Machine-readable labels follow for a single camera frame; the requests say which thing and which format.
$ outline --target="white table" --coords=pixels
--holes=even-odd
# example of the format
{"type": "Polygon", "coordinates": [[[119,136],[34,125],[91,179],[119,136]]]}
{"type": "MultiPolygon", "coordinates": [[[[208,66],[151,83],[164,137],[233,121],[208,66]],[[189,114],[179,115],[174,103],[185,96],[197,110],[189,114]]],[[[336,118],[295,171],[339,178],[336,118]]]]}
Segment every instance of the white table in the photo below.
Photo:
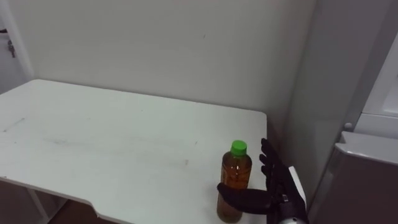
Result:
{"type": "MultiPolygon", "coordinates": [[[[34,80],[0,95],[0,180],[90,204],[119,223],[222,223],[221,157],[258,155],[264,113],[34,80]]],[[[266,223],[244,215],[241,223],[266,223]]]]}

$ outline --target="robotic hand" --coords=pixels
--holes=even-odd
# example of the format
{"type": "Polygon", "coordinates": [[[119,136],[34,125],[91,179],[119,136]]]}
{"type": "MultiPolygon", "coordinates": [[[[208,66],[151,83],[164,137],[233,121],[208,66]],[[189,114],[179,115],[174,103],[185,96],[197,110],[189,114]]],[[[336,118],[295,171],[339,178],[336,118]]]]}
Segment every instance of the robotic hand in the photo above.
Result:
{"type": "Polygon", "coordinates": [[[266,139],[261,139],[261,172],[267,177],[267,191],[233,189],[218,184],[218,192],[235,209],[258,215],[267,215],[268,224],[309,224],[305,202],[297,190],[289,171],[266,139]]]}

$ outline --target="plastic bottle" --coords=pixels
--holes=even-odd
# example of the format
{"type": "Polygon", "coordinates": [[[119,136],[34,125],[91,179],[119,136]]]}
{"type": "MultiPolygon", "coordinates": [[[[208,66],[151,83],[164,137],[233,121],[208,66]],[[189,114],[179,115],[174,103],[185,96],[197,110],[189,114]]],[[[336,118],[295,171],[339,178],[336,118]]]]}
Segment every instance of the plastic bottle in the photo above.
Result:
{"type": "MultiPolygon", "coordinates": [[[[231,150],[224,154],[221,168],[221,182],[236,189],[248,187],[252,161],[246,154],[247,144],[236,140],[231,150]]],[[[222,196],[218,195],[217,214],[226,223],[236,223],[242,218],[242,212],[229,206],[222,196]]]]}

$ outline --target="white refrigerator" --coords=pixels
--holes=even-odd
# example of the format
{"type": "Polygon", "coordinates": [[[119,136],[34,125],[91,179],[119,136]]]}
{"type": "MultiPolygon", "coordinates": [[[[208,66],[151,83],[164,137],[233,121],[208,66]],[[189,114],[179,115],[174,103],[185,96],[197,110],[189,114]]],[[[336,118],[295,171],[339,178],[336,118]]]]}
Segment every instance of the white refrigerator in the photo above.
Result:
{"type": "Polygon", "coordinates": [[[397,15],[398,1],[318,1],[281,149],[311,224],[395,220],[397,15]]]}

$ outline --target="brown liquid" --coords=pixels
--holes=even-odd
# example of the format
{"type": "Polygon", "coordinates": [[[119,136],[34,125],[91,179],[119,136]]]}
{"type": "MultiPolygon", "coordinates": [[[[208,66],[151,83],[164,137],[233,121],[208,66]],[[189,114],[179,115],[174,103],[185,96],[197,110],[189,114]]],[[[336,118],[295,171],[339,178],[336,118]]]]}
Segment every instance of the brown liquid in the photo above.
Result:
{"type": "MultiPolygon", "coordinates": [[[[236,189],[248,187],[252,162],[248,155],[234,157],[227,152],[223,156],[221,168],[221,182],[236,189]]],[[[218,194],[217,214],[226,223],[236,223],[242,218],[242,212],[229,206],[222,196],[218,194]]]]}

